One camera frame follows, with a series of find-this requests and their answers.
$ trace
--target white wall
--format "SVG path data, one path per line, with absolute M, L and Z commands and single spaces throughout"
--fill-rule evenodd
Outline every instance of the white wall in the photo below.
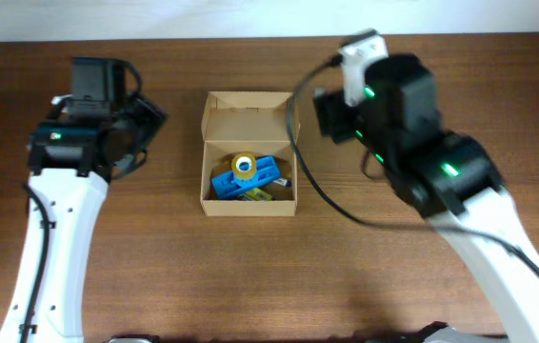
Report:
M 539 31 L 539 0 L 0 0 L 0 41 Z

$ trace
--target tape roll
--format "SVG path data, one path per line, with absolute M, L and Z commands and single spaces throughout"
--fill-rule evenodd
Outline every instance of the tape roll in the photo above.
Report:
M 250 152 L 241 152 L 231 160 L 233 175 L 240 180 L 250 180 L 257 174 L 257 160 Z

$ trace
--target blue clamp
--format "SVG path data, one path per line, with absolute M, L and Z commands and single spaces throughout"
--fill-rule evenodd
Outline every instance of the blue clamp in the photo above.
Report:
M 250 180 L 241 180 L 233 171 L 220 174 L 212 179 L 212 186 L 219 200 L 231 199 L 254 188 L 262 187 L 280 178 L 280 170 L 273 156 L 257 159 L 257 173 Z

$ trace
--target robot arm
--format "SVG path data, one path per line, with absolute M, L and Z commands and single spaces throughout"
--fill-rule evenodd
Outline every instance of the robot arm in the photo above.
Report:
M 321 133 L 336 144 L 351 138 L 364 144 L 383 165 L 396 195 L 437 228 L 469 267 L 509 339 L 539 343 L 537 275 L 493 241 L 441 230 L 489 233 L 519 248 L 539 268 L 539 255 L 501 175 L 478 142 L 443 130 L 432 75 L 417 57 L 388 56 L 380 44 L 371 31 L 339 50 L 344 89 L 318 91 L 314 98 Z M 469 342 L 432 339 L 427 341 Z
M 81 302 L 88 254 L 96 218 L 114 178 L 112 170 L 120 169 L 118 175 L 123 175 L 140 167 L 143 162 L 136 156 L 146 155 L 167 117 L 140 94 L 140 87 L 127 95 L 126 69 L 135 72 L 124 61 L 73 59 L 72 95 L 61 100 L 30 137 L 29 188 L 49 223 L 46 227 L 42 209 L 31 199 L 20 270 L 0 343 L 84 341 Z M 60 121 L 65 107 L 68 117 Z M 49 244 L 44 248 L 46 233 Z

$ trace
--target yellow object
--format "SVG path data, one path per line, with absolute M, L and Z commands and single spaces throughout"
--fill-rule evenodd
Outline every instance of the yellow object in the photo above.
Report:
M 252 190 L 250 190 L 248 192 L 245 192 L 244 195 L 247 195 L 247 196 L 253 198 L 256 201 L 273 200 L 273 196 L 271 196 L 271 194 L 269 194 L 267 192 L 263 192 L 258 188 L 252 189 Z
M 250 152 L 240 152 L 231 160 L 231 170 L 240 180 L 250 180 L 257 173 L 257 160 Z

